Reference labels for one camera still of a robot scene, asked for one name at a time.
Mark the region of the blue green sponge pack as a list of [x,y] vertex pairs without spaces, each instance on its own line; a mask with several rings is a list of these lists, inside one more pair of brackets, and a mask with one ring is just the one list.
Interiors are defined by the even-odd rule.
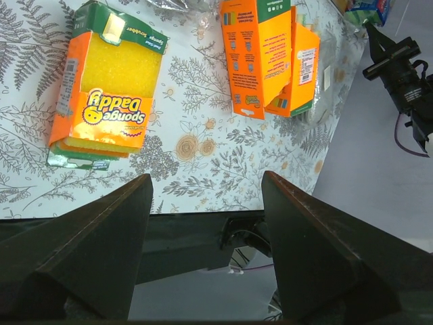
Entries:
[[362,26],[368,20],[383,27],[394,5],[393,0],[331,0],[343,18],[355,26]]

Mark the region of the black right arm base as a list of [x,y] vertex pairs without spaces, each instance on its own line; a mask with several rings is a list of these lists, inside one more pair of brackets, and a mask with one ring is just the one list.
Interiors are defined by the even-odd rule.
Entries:
[[263,218],[230,218],[223,226],[219,247],[221,250],[232,247],[249,246],[272,257],[268,225]]

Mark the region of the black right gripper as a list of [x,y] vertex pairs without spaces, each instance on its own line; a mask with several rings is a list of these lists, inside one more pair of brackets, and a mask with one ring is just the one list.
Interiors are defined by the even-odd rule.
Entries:
[[372,81],[381,79],[396,108],[400,112],[415,109],[421,98],[432,98],[432,77],[426,74],[428,63],[410,59],[421,53],[416,41],[407,37],[396,43],[382,34],[370,21],[364,22],[369,37],[369,51],[373,65],[363,71]]

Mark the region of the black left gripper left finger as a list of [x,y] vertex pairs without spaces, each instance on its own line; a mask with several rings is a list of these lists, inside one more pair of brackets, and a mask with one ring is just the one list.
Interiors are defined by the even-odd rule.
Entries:
[[1,241],[1,318],[68,313],[125,320],[153,195],[136,177],[103,198]]

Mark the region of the floral patterned table mat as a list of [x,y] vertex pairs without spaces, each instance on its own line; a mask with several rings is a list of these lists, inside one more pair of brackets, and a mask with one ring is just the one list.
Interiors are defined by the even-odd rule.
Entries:
[[297,1],[302,21],[336,42],[323,113],[263,120],[233,113],[221,23],[111,1],[166,34],[144,147],[107,171],[49,167],[47,141],[79,1],[1,2],[1,218],[57,217],[148,173],[153,213],[261,209],[272,170],[307,192],[323,161],[365,42],[329,1]]

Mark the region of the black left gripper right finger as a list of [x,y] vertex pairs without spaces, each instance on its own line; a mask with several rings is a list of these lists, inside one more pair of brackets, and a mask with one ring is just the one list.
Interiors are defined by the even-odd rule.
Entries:
[[283,316],[430,321],[432,255],[267,171],[262,180]]

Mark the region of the silver steel wool pack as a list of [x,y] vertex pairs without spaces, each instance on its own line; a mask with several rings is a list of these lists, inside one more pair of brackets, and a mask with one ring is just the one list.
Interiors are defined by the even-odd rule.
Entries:
[[319,65],[312,108],[304,115],[309,128],[323,124],[334,106],[334,71],[337,63],[337,39],[326,30],[321,34]]
[[196,22],[219,17],[220,1],[206,0],[147,0],[161,20],[185,19]]

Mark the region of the orange Sponge Daddy box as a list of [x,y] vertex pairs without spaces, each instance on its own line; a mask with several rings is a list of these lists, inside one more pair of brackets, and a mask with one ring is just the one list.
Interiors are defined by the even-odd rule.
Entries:
[[168,39],[101,1],[75,12],[47,164],[107,170],[141,151]]

